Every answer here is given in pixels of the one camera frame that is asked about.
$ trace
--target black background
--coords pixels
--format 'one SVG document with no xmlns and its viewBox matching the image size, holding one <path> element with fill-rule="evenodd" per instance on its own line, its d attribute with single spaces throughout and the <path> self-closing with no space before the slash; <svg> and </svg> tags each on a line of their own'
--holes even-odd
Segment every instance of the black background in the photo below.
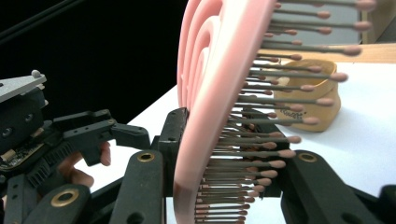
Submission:
<svg viewBox="0 0 396 224">
<path fill-rule="evenodd" d="M 0 32 L 58 2 L 2 2 Z M 3 41 L 0 79 L 45 74 L 45 119 L 107 108 L 127 123 L 177 83 L 188 0 L 79 2 Z"/>
</svg>

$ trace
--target white table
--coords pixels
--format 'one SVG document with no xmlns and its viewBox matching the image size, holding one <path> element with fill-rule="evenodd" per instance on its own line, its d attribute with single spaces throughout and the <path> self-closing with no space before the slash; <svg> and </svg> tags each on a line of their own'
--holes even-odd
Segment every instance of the white table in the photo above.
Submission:
<svg viewBox="0 0 396 224">
<path fill-rule="evenodd" d="M 331 127 L 324 133 L 309 133 L 280 127 L 285 135 L 303 138 L 291 149 L 305 149 L 322 156 L 339 176 L 354 188 L 378 196 L 387 184 L 396 184 L 396 64 L 338 63 L 338 71 L 349 74 L 349 80 L 339 85 L 342 107 Z M 129 124 L 148 130 L 152 141 L 160 135 L 167 114 L 177 109 L 177 88 L 174 87 L 148 107 Z M 94 176 L 92 191 L 123 176 L 129 158 L 138 151 L 117 147 L 110 141 L 112 164 L 108 167 L 87 167 L 84 161 L 77 168 Z M 172 198 L 167 199 L 167 220 L 176 223 Z M 247 224 L 285 223 L 280 199 L 256 200 L 249 209 Z"/>
</svg>

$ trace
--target vented brush back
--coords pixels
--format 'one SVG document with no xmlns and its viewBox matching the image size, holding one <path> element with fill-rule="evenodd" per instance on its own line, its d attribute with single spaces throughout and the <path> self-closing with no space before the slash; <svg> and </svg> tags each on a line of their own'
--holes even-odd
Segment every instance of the vented brush back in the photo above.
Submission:
<svg viewBox="0 0 396 224">
<path fill-rule="evenodd" d="M 259 133 L 257 125 L 316 125 L 318 118 L 279 119 L 276 109 L 302 111 L 304 105 L 331 106 L 327 98 L 274 98 L 274 91 L 313 91 L 312 85 L 285 87 L 280 77 L 329 79 L 341 82 L 343 73 L 324 74 L 319 66 L 284 67 L 281 58 L 300 61 L 301 55 L 270 55 L 266 49 L 319 51 L 356 56 L 359 47 L 305 47 L 292 36 L 300 30 L 328 35 L 332 27 L 370 28 L 369 23 L 331 24 L 327 12 L 282 11 L 280 3 L 340 5 L 372 9 L 374 1 L 190 0 L 181 27 L 177 90 L 180 107 L 187 107 L 175 170 L 174 207 L 177 223 L 244 223 L 248 203 L 271 184 L 282 159 L 294 151 L 279 143 L 298 143 L 299 136 Z M 318 17 L 319 22 L 274 20 L 275 13 Z M 290 42 L 276 41 L 290 35 Z M 256 118 L 256 110 L 262 115 Z"/>
</svg>

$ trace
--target human hand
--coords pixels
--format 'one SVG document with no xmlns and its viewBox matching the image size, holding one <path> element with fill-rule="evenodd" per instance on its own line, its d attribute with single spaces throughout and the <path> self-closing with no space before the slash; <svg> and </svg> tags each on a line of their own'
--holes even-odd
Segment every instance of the human hand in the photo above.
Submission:
<svg viewBox="0 0 396 224">
<path fill-rule="evenodd" d="M 100 146 L 102 155 L 101 155 L 101 163 L 104 166 L 108 166 L 111 163 L 111 154 L 110 154 L 110 144 L 108 142 L 104 142 Z M 93 185 L 93 177 L 87 175 L 83 171 L 75 168 L 75 165 L 81 161 L 82 155 L 80 152 L 74 152 L 70 156 L 68 156 L 61 164 L 59 164 L 58 169 L 61 174 L 64 176 L 65 180 L 72 184 L 81 184 L 87 187 L 92 187 Z"/>
</svg>

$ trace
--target hairbrush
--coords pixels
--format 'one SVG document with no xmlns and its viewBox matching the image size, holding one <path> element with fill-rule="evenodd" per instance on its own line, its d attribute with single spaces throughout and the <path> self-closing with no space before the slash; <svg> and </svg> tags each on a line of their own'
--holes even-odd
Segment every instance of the hairbrush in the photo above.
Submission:
<svg viewBox="0 0 396 224">
<path fill-rule="evenodd" d="M 288 4 L 312 11 L 284 10 Z M 341 49 L 306 46 L 293 38 L 300 31 L 330 35 L 332 28 L 364 32 L 367 21 L 332 23 L 323 5 L 372 10 L 375 0 L 190 0 L 179 42 L 177 91 L 180 107 L 189 111 L 175 170 L 174 208 L 177 223 L 245 223 L 250 203 L 271 185 L 276 169 L 295 153 L 279 143 L 299 143 L 300 136 L 258 133 L 258 125 L 317 125 L 316 117 L 278 118 L 275 110 L 294 112 L 305 105 L 331 106 L 333 99 L 275 98 L 274 92 L 310 92 L 315 86 L 278 85 L 281 77 L 343 82 L 347 74 L 322 73 L 320 66 L 286 66 L 300 61 L 302 51 L 358 56 L 359 46 Z M 275 19 L 294 14 L 314 20 Z M 287 35 L 290 41 L 279 40 Z M 267 54 L 267 50 L 295 54 Z M 264 114 L 255 119 L 250 115 Z"/>
</svg>

